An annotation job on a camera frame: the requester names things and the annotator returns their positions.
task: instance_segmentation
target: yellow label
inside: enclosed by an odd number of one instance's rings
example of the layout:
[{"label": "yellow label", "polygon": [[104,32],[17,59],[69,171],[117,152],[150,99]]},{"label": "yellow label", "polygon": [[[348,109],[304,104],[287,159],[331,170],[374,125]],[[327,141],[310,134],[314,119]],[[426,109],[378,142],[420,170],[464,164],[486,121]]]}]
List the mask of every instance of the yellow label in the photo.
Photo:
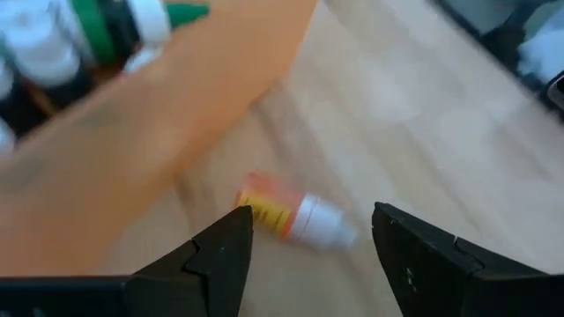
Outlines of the yellow label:
[{"label": "yellow label", "polygon": [[257,225],[264,225],[271,228],[276,233],[282,233],[286,227],[292,210],[279,203],[276,203],[254,193],[243,192],[239,199],[240,206],[253,207],[253,222]]}]

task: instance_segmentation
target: orange bottle label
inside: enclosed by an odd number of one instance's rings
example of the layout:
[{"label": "orange bottle label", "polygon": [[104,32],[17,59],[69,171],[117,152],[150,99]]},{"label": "orange bottle label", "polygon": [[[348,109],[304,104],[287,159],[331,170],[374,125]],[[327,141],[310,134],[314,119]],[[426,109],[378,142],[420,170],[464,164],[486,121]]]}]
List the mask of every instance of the orange bottle label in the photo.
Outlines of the orange bottle label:
[{"label": "orange bottle label", "polygon": [[251,191],[240,193],[239,206],[251,206],[253,208],[253,222],[270,228],[275,233],[286,235],[293,221],[292,210],[282,204],[276,203],[267,196],[261,196]]}]

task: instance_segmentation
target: wooden floor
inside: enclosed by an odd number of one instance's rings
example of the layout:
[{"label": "wooden floor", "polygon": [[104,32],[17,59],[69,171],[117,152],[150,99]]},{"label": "wooden floor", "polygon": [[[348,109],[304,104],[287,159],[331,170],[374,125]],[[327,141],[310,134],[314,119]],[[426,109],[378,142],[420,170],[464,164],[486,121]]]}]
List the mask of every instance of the wooden floor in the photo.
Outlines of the wooden floor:
[{"label": "wooden floor", "polygon": [[428,3],[329,0],[287,77],[179,175],[100,272],[178,246],[264,170],[340,205],[360,241],[317,254],[256,232],[241,316],[398,316],[370,234],[374,201],[562,272],[563,166],[564,127]]}]

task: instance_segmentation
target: green bottle cap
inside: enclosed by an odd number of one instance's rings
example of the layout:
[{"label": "green bottle cap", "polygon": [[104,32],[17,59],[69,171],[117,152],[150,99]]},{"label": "green bottle cap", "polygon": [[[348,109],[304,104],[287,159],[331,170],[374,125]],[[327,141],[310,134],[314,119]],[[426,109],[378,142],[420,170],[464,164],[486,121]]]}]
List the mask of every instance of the green bottle cap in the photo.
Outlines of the green bottle cap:
[{"label": "green bottle cap", "polygon": [[205,17],[210,13],[208,4],[167,4],[170,26],[175,29]]}]

